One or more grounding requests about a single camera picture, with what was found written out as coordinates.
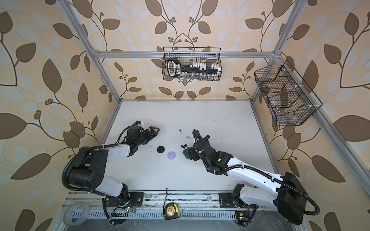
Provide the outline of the black round earbud case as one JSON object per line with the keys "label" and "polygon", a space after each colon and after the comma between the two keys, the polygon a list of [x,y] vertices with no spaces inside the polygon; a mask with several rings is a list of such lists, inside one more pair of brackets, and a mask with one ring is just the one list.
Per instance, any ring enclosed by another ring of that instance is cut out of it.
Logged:
{"label": "black round earbud case", "polygon": [[165,151],[165,147],[164,147],[164,146],[159,146],[159,147],[157,148],[157,152],[158,152],[159,154],[164,153],[164,151]]}

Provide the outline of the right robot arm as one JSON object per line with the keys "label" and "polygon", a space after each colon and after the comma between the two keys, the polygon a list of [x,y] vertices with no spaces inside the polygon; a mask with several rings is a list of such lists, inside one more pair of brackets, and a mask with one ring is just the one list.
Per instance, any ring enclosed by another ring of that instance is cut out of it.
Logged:
{"label": "right robot arm", "polygon": [[211,147],[209,136],[202,137],[193,130],[193,147],[188,159],[202,161],[207,172],[216,176],[235,177],[243,180],[232,193],[232,203],[238,208],[257,205],[276,210],[288,222],[303,223],[304,215],[320,214],[319,205],[309,197],[297,177],[289,172],[284,175],[267,172],[246,164],[233,155]]}

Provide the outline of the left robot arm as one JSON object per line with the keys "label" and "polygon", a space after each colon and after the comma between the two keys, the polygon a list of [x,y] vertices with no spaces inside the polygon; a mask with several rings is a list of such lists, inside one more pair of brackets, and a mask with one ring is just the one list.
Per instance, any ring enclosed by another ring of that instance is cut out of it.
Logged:
{"label": "left robot arm", "polygon": [[91,192],[103,196],[103,202],[127,208],[139,202],[128,192],[128,186],[106,175],[107,163],[131,157],[141,145],[159,134],[160,128],[144,129],[140,121],[126,127],[114,144],[83,147],[71,158],[62,173],[62,184],[71,191]]}

